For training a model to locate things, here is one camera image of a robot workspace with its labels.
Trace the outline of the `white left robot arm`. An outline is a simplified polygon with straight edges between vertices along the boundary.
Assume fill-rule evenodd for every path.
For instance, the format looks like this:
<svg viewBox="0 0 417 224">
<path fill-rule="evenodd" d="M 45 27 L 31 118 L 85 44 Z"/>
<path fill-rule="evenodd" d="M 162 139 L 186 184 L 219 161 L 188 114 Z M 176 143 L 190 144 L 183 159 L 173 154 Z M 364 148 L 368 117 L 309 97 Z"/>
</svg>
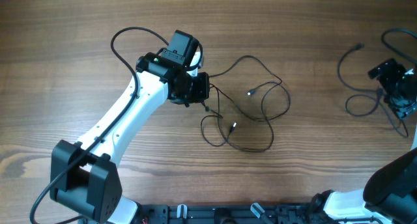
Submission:
<svg viewBox="0 0 417 224">
<path fill-rule="evenodd" d="M 111 109 L 75 143 L 61 140 L 51 153 L 51 200 L 75 211 L 78 222 L 140 223 L 140 205 L 122 196 L 117 168 L 126 149 L 164 102 L 184 105 L 209 97 L 209 76 L 200 42 L 177 30 L 157 53 L 130 67 L 129 87 Z"/>
</svg>

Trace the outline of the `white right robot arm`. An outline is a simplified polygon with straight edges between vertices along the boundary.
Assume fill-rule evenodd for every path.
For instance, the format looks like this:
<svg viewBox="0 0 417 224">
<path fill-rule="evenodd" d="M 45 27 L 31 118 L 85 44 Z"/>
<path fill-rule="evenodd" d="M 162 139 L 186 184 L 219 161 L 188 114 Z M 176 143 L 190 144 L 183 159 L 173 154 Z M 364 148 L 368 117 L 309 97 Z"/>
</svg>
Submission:
<svg viewBox="0 0 417 224">
<path fill-rule="evenodd" d="M 395 59 L 368 73 L 400 120 L 416 112 L 416 74 Z M 364 189 L 317 196 L 321 211 L 336 223 L 416 223 L 416 142 L 409 152 L 375 172 Z"/>
</svg>

